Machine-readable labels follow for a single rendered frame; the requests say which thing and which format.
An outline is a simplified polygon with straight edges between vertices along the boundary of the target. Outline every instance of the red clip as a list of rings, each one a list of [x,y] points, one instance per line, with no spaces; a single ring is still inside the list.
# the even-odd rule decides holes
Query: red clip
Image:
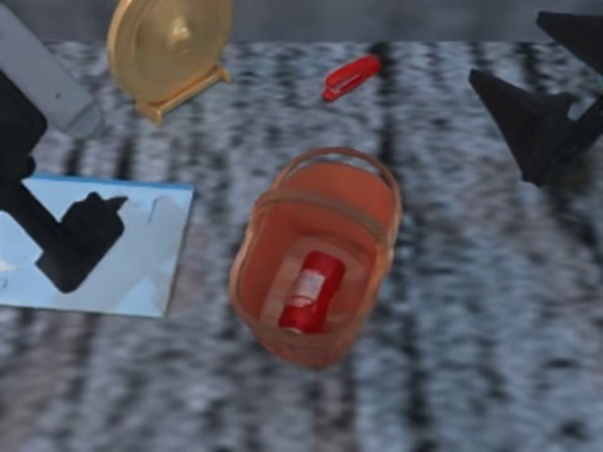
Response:
[[[329,74],[322,98],[333,102],[358,88],[381,70],[381,61],[374,55],[363,56]]]

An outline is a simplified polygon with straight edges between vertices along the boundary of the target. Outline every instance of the textured surface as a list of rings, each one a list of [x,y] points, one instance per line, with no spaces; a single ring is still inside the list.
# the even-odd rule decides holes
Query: textured surface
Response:
[[[52,50],[108,126],[87,142],[49,134],[41,170],[198,191],[169,319],[0,310],[0,450],[603,450],[603,149],[571,188],[520,183],[466,81],[477,66],[590,102],[595,79],[563,50],[381,44],[383,77],[325,105],[324,75],[368,45],[232,45],[236,82],[162,129],[112,84],[102,47]],[[327,145],[389,164],[405,218],[363,337],[315,373],[260,349],[226,284],[254,199],[291,157]]]
[[[4,0],[42,40],[105,40],[118,0]],[[536,11],[600,0],[233,0],[233,40],[546,40]]]

